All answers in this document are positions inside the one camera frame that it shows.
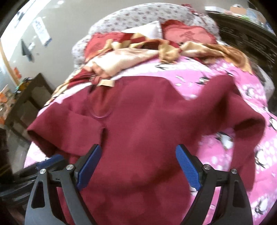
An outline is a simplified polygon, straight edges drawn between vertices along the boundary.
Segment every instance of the floral pillow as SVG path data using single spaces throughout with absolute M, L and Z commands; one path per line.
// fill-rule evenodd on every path
M 163 38 L 176 43 L 193 41 L 203 44 L 217 44 L 216 37 L 200 26 L 187 26 L 178 20 L 162 24 Z

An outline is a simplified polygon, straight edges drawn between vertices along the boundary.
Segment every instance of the white wall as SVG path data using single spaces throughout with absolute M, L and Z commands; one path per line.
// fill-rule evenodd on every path
M 9 85 L 12 92 L 15 90 L 16 85 L 4 64 L 2 57 L 0 56 L 0 91 L 2 91 L 6 85 Z
M 43 18 L 48 33 L 53 39 L 49 45 L 47 47 L 41 45 L 30 24 L 22 39 L 26 45 L 35 42 L 36 46 L 32 51 L 34 62 L 29 62 L 26 56 L 21 55 L 20 41 L 10 59 L 11 66 L 16 66 L 23 77 L 34 77 L 42 73 L 53 88 L 63 83 L 73 71 L 71 49 L 87 34 L 95 22 L 119 9 L 161 0 L 65 0 L 61 5 L 57 4 L 58 1 L 51 0 L 37 15 Z M 234 3 L 239 3 L 247 7 L 247 0 L 167 0 L 166 2 L 190 3 L 199 12 L 203 12 L 205 6 L 229 9 Z

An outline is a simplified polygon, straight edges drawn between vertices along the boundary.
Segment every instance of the white pillowcase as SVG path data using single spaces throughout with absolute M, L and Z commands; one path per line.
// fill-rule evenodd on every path
M 163 39 L 161 23 L 157 20 L 139 27 L 132 27 L 122 31 L 123 33 L 140 33 L 150 39 Z

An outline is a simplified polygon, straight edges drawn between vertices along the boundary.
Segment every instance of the paper sign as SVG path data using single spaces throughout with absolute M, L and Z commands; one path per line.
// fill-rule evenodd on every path
M 52 38 L 50 37 L 49 33 L 47 32 L 46 27 L 45 27 L 41 17 L 37 17 L 34 20 L 33 27 L 35 29 L 37 36 L 39 37 L 40 42 L 44 46 L 47 46 L 51 42 Z

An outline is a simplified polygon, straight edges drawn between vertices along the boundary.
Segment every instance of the metal screw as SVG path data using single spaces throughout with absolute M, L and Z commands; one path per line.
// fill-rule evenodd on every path
M 209 164 L 204 164 L 204 169 L 205 170 L 210 170 L 212 167 Z
M 72 164 L 69 164 L 69 165 L 66 166 L 67 170 L 72 170 L 73 168 L 74 168 L 74 166 Z
M 231 172 L 232 172 L 233 174 L 237 174 L 237 173 L 238 173 L 238 171 L 237 171 L 236 169 L 231 169 Z
M 41 169 L 41 170 L 39 171 L 40 174 L 45 174 L 45 172 L 46 172 L 46 169 Z

